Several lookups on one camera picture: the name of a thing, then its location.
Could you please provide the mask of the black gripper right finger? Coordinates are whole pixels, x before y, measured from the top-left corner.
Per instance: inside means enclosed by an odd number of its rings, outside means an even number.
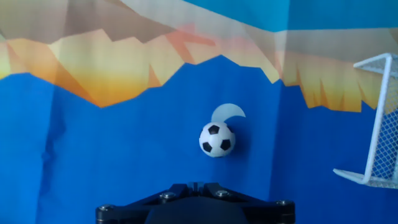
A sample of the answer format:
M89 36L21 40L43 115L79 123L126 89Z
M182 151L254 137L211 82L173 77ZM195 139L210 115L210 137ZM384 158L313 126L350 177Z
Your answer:
M222 187L219 183L196 183L196 196L227 202L241 208L250 223L295 223L295 203L291 200L266 202Z

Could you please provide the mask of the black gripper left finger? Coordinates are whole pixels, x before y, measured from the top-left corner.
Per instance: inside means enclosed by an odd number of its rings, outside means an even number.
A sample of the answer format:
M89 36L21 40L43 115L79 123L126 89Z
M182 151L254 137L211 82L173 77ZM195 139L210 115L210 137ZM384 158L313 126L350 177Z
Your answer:
M124 206L104 204L96 208L96 224L144 223L149 212L160 205L194 196L197 183L173 184L169 189Z

